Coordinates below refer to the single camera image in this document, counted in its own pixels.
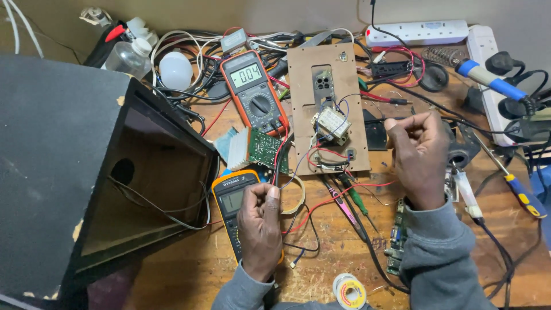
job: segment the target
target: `solder wire spool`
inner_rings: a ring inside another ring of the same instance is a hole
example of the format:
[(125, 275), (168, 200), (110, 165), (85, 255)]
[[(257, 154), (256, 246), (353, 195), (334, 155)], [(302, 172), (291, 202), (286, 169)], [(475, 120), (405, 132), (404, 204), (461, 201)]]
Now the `solder wire spool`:
[(351, 274), (340, 274), (335, 278), (333, 294), (346, 310), (358, 310), (367, 302), (364, 286)]

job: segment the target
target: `circuit board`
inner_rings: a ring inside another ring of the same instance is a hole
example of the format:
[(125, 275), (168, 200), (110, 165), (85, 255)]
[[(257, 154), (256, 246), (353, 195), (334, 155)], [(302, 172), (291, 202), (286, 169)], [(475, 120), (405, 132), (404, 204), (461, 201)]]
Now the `circuit board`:
[(386, 272), (399, 276), (400, 264), (404, 256), (404, 244), (408, 238), (406, 231), (406, 217), (404, 209), (406, 203), (404, 199), (398, 201), (396, 207), (396, 216), (394, 217), (394, 226), (390, 231), (390, 247), (385, 249), (385, 255), (388, 256), (386, 261)]
[[(274, 157), (276, 152), (281, 145), (281, 141), (261, 133), (258, 129), (254, 128), (251, 130), (249, 136), (249, 155), (247, 160), (250, 162), (259, 162), (270, 168), (274, 167)], [(283, 156), (283, 161), (281, 162), (281, 167), (279, 171), (281, 173), (289, 173), (289, 156), (288, 151), (284, 154), (278, 154)]]

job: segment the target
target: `power strip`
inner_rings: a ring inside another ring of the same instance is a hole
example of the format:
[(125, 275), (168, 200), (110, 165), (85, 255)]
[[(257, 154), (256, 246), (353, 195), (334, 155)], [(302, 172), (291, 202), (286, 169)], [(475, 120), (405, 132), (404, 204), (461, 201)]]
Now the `power strip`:
[[(461, 19), (376, 26), (381, 30), (395, 34), (408, 45), (458, 43), (469, 34), (467, 22)], [(370, 47), (400, 45), (396, 38), (373, 29), (373, 26), (369, 26), (366, 30), (365, 39)]]
[[(478, 62), (484, 68), (486, 60), (499, 51), (498, 45), (495, 42), (494, 32), (490, 27), (480, 25), (476, 25), (469, 30), (467, 48), (469, 49), (471, 59)], [(493, 131), (505, 131), (505, 127), (511, 121), (504, 118), (498, 110), (498, 104), (501, 100), (505, 99), (505, 96), (493, 90), (485, 91), (487, 87), (480, 84), (478, 84), (478, 88), (483, 91), (482, 102), (484, 103), (484, 110), (486, 111), (490, 129)], [(493, 134), (493, 136), (494, 142), (499, 146), (514, 146), (518, 144), (505, 134)]]

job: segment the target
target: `yellow multimeter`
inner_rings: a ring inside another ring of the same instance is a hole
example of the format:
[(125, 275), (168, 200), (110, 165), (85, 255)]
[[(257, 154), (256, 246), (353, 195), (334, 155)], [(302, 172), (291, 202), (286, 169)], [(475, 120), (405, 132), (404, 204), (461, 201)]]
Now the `yellow multimeter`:
[[(248, 185), (260, 183), (258, 174), (254, 170), (241, 170), (224, 175), (212, 182), (212, 193), (226, 227), (231, 247), (234, 250), (236, 263), (241, 260), (241, 242), (237, 227), (237, 213), (241, 208), (243, 192)], [(283, 261), (283, 250), (279, 263)]]

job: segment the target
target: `rotary knob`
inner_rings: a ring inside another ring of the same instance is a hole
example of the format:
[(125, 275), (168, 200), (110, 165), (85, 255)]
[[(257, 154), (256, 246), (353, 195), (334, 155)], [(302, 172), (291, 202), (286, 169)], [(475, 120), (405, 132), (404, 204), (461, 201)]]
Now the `rotary knob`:
[(264, 96), (256, 96), (249, 104), (251, 112), (256, 116), (264, 116), (270, 112), (270, 102)]

